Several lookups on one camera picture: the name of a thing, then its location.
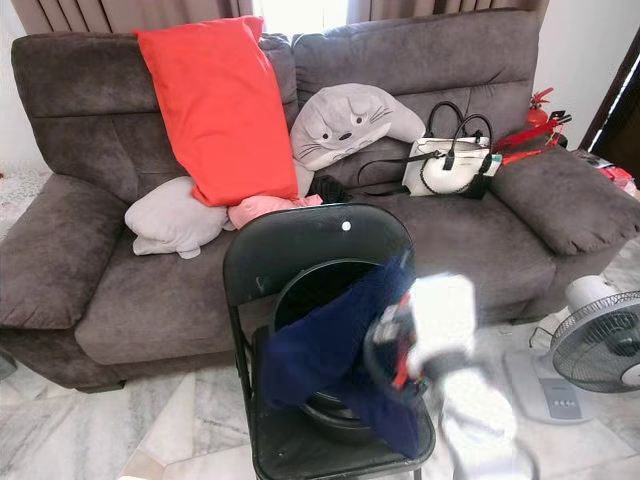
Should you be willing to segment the side table with lace cloth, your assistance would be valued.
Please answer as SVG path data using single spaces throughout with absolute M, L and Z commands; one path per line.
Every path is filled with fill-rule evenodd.
M 51 172 L 23 170 L 4 173 L 0 182 L 0 232 L 1 239 L 12 229 L 15 221 L 32 204 L 44 188 Z

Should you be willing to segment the brown fabric sofa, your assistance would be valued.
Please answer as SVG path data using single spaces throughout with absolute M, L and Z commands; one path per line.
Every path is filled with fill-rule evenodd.
M 506 137 L 526 122 L 540 26 L 536 13 L 486 9 L 266 35 L 261 45 L 288 118 L 321 88 L 374 84 L 420 116 L 454 102 Z M 1 347 L 78 390 L 232 361 L 221 274 L 234 234 L 182 259 L 136 255 L 125 227 L 134 201 L 184 173 L 136 38 L 28 35 L 12 63 L 52 174 L 1 243 Z M 502 166 L 480 200 L 385 195 L 401 180 L 390 160 L 407 151 L 380 140 L 326 173 L 357 204 L 401 221 L 417 273 L 466 275 L 480 319 L 562 310 L 568 284 L 602 273 L 640 237 L 640 200 L 564 148 Z

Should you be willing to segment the grey plush cushion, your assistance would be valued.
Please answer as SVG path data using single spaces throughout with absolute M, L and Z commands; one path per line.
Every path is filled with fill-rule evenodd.
M 125 211 L 125 224 L 136 234 L 133 253 L 178 253 L 180 259 L 195 259 L 227 229 L 227 207 L 201 204 L 193 188 L 188 175 L 170 179 Z

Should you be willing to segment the red pillow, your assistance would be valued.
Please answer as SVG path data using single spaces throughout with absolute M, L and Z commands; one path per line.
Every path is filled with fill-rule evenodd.
M 264 26 L 241 15 L 134 32 L 175 160 L 206 206 L 300 193 Z

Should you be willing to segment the brown curtain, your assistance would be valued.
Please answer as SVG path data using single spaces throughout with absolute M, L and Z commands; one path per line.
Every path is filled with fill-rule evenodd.
M 388 20 L 429 15 L 515 8 L 544 17 L 550 0 L 348 0 L 347 22 Z
M 246 17 L 253 0 L 10 0 L 29 35 L 131 33 Z

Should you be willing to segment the pink cloth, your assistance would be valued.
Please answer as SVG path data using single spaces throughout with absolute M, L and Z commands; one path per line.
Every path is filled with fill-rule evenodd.
M 238 230 L 262 215 L 280 210 L 301 209 L 301 207 L 319 206 L 323 204 L 323 197 L 310 195 L 301 198 L 280 198 L 265 195 L 252 196 L 243 200 L 241 204 L 230 206 L 227 210 L 227 224 L 225 230 Z

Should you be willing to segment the black folding chair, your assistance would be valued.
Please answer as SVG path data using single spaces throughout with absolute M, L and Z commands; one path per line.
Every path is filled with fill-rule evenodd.
M 422 468 L 435 447 L 433 422 L 419 413 L 422 447 L 410 457 L 380 442 L 333 442 L 310 425 L 300 408 L 274 410 L 259 393 L 265 326 L 246 337 L 239 306 L 283 292 L 303 270 L 324 261 L 376 262 L 410 247 L 410 233 L 396 216 L 378 206 L 330 204 L 269 212 L 252 220 L 230 242 L 223 262 L 234 355 L 250 430 L 257 480 L 370 480 L 411 474 Z

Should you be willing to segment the black pouch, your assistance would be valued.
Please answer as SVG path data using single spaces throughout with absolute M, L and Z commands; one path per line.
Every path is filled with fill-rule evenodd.
M 312 200 L 317 205 L 348 204 L 352 200 L 352 195 L 332 175 L 316 175 L 311 179 L 308 187 L 307 200 Z

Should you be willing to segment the grey cat face cushion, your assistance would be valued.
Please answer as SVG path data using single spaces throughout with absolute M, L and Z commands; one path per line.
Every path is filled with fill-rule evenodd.
M 294 163 L 317 172 L 384 137 L 413 142 L 424 120 L 390 93 L 371 84 L 321 88 L 300 109 L 291 127 Z

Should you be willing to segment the window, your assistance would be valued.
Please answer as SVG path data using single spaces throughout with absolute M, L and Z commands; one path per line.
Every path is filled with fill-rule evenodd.
M 266 33 L 306 35 L 344 26 L 351 0 L 252 0 Z

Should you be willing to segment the red fire extinguisher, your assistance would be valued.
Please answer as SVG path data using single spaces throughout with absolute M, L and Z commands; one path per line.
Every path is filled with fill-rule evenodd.
M 526 115 L 526 123 L 529 127 L 538 127 L 538 125 L 549 122 L 550 114 L 544 109 L 544 106 L 549 102 L 547 96 L 553 91 L 553 87 L 547 87 L 531 96 L 530 108 Z

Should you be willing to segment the white standing fan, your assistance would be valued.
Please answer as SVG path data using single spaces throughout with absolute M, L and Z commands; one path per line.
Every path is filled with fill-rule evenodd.
M 550 425 L 593 419 L 588 393 L 640 390 L 640 291 L 618 291 L 604 276 L 567 285 L 570 315 L 543 352 L 511 349 L 503 366 L 518 411 Z

